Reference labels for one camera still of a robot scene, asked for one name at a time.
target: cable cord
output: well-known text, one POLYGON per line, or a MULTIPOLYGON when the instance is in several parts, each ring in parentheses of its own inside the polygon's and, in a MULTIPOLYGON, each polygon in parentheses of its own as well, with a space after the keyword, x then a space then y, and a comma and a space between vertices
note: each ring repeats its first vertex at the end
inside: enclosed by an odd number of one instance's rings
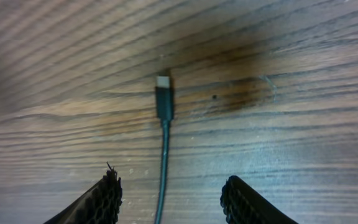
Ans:
POLYGON ((155 213, 155 224, 160 224, 162 219, 162 209, 164 206, 165 186, 167 185, 168 173, 168 149, 169 149, 169 129, 170 121, 162 120, 162 153, 161 153, 161 174, 160 174, 160 194, 158 195, 157 211, 155 213))

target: wood grain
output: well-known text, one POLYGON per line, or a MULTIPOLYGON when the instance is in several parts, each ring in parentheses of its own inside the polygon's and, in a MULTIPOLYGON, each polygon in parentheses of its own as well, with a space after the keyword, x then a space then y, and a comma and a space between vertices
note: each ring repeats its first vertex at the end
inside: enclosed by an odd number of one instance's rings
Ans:
POLYGON ((164 223, 224 223, 238 175, 299 223, 358 223, 358 1, 0 1, 0 223, 122 177, 153 223, 156 74, 175 84, 164 223))

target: usb cable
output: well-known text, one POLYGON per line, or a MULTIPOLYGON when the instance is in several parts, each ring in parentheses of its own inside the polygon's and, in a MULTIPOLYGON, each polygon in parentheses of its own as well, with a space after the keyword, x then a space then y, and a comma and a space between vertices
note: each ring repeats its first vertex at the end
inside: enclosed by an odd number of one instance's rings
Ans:
POLYGON ((155 102, 157 107, 157 117, 161 121, 163 136, 161 154, 160 193, 158 195, 158 205, 154 221, 155 224, 160 224, 162 219, 162 209, 164 205, 165 186, 167 184, 169 129, 171 120, 173 120, 173 90, 171 88, 171 82, 168 76, 157 77, 157 86, 155 87, 155 102))

